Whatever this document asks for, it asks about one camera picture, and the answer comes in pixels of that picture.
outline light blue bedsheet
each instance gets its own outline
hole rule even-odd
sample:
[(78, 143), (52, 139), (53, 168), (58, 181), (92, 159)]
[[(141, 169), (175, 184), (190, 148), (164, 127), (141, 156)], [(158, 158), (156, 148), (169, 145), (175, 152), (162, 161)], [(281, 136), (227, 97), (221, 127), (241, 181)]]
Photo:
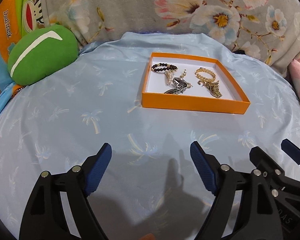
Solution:
[[(219, 59), (251, 101), (246, 114), (140, 107), (153, 51)], [(285, 138), (300, 147), (300, 103), (267, 65), (232, 54), (204, 34), (126, 33), (26, 87), (1, 113), (0, 218), (18, 237), (39, 174), (66, 172), (108, 142), (113, 158), (89, 197), (108, 238), (134, 240), (154, 233), (159, 240), (194, 239), (214, 198), (192, 163), (191, 142), (245, 172), (254, 168), (250, 149), (260, 146), (300, 180), (300, 167), (280, 150)], [(234, 211), (238, 201), (237, 195)], [(69, 207), (65, 213), (76, 234)]]

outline green cushion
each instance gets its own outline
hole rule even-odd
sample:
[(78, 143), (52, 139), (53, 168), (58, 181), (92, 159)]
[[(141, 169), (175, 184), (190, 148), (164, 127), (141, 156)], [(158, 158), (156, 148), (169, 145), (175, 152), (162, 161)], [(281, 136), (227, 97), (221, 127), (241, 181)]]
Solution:
[(61, 25), (53, 25), (34, 30), (14, 46), (8, 72), (17, 84), (31, 85), (68, 66), (77, 57), (74, 34)]

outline gold bracelet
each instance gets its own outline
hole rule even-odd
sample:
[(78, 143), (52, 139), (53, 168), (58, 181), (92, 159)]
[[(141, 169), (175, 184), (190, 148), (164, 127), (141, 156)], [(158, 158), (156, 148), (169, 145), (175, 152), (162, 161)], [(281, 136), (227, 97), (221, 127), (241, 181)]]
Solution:
[[(202, 75), (199, 75), (200, 72), (205, 72), (205, 73), (208, 73), (209, 75), (212, 76), (212, 78), (206, 78), (206, 77), (203, 77)], [(197, 78), (199, 78), (201, 81), (203, 82), (214, 82), (216, 80), (216, 74), (213, 73), (211, 70), (208, 70), (206, 68), (199, 68), (195, 71), (194, 73), (196, 75)]]

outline orange fabric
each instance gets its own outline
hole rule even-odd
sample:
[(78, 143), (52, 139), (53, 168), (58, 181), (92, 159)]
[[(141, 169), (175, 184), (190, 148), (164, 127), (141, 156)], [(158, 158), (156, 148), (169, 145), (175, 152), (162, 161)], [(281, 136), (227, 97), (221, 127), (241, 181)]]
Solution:
[(146, 236), (141, 237), (139, 240), (155, 240), (153, 234), (147, 234)]
[(21, 39), (15, 0), (3, 0), (0, 4), (0, 54), (8, 61), (8, 47)]

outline floral pillow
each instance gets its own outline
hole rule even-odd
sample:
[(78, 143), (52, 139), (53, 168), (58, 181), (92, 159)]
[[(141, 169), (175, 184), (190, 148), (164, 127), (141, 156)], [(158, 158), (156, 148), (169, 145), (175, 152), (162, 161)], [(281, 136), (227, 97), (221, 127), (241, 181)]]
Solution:
[(155, 0), (155, 5), (158, 16), (173, 19), (167, 29), (190, 22), (192, 33), (205, 33), (232, 51), (244, 50), (284, 76), (287, 61), (282, 58), (300, 53), (300, 5), (288, 0)]
[(70, 28), (82, 45), (127, 31), (205, 33), (282, 76), (300, 61), (298, 0), (41, 0), (46, 26)]

